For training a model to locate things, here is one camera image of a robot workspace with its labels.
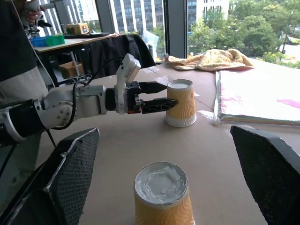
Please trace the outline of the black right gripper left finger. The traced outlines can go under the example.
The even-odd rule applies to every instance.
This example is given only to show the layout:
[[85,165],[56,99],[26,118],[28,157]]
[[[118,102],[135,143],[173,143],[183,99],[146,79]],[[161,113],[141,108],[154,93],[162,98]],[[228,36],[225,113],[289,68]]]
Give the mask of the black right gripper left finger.
[[0,225],[78,225],[98,141],[98,128],[62,139],[2,212]]

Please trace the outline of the white pink-stained mat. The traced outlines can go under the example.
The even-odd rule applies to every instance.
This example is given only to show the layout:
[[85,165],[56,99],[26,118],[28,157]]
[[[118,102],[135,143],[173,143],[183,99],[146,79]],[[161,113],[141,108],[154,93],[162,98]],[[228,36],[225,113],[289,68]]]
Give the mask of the white pink-stained mat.
[[213,121],[300,127],[300,69],[216,72]]

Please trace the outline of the yellow crumpled towel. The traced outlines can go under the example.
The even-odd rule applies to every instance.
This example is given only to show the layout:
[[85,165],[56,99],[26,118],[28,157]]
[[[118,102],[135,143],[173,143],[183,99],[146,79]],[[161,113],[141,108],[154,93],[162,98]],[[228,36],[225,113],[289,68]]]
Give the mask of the yellow crumpled towel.
[[249,58],[236,49],[211,49],[201,55],[192,56],[188,59],[180,59],[169,55],[165,57],[165,60],[177,70],[215,72],[220,70],[247,70],[254,68]]

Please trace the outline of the black jacket on chair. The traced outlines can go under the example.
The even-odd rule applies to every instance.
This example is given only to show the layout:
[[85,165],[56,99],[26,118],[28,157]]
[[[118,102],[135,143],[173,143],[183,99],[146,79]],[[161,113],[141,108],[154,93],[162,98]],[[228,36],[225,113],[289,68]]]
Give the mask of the black jacket on chair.
[[146,44],[139,35],[121,35],[89,43],[90,70],[93,79],[116,74],[126,54],[139,60],[141,68],[155,65]]

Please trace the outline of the person in dark top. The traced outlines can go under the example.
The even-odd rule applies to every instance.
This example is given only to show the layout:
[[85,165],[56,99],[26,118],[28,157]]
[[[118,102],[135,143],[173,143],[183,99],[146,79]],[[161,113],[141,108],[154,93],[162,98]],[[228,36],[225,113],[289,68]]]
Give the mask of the person in dark top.
[[48,94],[18,19],[25,4],[26,0],[0,0],[0,106]]

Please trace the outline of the blue plastic bin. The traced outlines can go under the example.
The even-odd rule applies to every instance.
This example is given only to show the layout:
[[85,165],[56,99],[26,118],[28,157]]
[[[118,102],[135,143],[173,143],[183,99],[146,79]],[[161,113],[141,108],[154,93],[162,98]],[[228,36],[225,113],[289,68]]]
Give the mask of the blue plastic bin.
[[43,47],[47,46],[46,43],[46,37],[33,37],[30,39],[30,42],[35,46],[35,47]]

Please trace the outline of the green plastic bin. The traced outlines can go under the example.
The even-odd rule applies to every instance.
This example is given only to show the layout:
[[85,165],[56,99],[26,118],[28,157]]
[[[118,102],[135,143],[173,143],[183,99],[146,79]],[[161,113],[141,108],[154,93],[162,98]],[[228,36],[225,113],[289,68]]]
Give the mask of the green plastic bin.
[[47,46],[56,46],[65,44],[64,35],[51,35],[45,37],[45,42]]

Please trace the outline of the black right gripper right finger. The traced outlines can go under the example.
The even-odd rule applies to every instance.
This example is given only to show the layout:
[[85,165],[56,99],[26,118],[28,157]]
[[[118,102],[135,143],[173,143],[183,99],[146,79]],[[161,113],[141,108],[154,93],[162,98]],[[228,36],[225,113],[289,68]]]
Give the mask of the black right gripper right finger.
[[300,155],[282,138],[231,126],[246,184],[268,225],[300,225]]

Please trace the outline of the brown cardboard box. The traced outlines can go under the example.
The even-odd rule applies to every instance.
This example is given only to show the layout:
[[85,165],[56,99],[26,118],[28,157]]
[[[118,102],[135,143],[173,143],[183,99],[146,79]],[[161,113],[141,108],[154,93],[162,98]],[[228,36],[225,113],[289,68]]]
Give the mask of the brown cardboard box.
[[[83,75],[84,69],[82,63],[78,62],[77,67],[78,67],[79,75]],[[75,64],[72,61],[59,65],[59,69],[64,79],[70,77],[77,77],[77,70]]]

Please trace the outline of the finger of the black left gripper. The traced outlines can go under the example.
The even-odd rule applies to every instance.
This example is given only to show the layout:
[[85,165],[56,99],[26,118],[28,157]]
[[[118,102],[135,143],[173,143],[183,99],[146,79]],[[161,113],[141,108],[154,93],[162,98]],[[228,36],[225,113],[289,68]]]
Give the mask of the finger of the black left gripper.
[[159,93],[165,89],[167,86],[156,81],[153,82],[140,82],[141,93],[145,94],[155,94]]
[[156,98],[149,101],[143,101],[141,105],[142,114],[165,112],[178,104],[178,100],[170,98]]

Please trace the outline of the person's hand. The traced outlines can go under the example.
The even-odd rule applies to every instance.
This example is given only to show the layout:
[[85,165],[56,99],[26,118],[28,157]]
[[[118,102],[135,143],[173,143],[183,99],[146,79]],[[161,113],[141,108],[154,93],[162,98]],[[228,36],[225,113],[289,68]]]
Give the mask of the person's hand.
[[40,6],[40,11],[30,11],[28,9],[25,10],[25,18],[29,23],[34,23],[37,19],[41,17],[42,12],[45,11],[45,8]]

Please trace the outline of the wooden shape-sorter box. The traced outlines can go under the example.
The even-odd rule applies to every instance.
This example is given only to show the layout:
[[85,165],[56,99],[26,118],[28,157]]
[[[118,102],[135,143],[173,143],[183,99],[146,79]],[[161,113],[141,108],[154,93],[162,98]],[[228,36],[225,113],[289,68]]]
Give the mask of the wooden shape-sorter box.
[[87,34],[89,33],[89,27],[87,23],[67,24],[67,34]]

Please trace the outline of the orange ribbed paper cup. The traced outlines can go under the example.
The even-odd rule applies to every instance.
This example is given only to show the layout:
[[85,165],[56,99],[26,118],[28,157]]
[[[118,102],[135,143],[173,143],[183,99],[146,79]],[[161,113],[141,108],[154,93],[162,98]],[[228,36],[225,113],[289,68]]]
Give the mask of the orange ribbed paper cup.
[[186,79],[172,80],[167,84],[167,97],[177,100],[172,109],[166,111],[165,121],[174,127],[188,127],[196,122],[193,82]]
[[136,225],[196,225],[188,178],[171,162],[155,162],[134,181]]

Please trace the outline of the clear plastic bag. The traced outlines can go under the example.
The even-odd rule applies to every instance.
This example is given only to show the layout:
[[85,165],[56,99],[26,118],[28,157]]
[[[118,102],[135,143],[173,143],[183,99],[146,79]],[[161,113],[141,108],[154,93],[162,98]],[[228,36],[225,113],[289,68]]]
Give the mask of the clear plastic bag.
[[159,36],[147,30],[144,30],[142,33],[142,39],[146,44],[153,60],[155,61],[157,58],[157,46],[158,46]]

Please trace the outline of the wooden background table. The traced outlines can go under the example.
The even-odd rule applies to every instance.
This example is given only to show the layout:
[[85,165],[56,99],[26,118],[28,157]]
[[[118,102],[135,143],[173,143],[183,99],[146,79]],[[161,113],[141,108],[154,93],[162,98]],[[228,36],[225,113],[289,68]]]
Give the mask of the wooden background table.
[[65,39],[65,43],[61,45],[54,45],[54,46],[42,46],[42,47],[36,47],[34,46],[33,49],[37,53],[43,53],[43,52],[48,52],[52,50],[57,50],[57,49],[63,49],[67,47],[73,47],[77,45],[84,45],[87,43],[103,40],[105,38],[112,38],[112,37],[117,37],[117,34],[109,34],[104,37],[95,37],[95,38],[74,38],[74,39]]

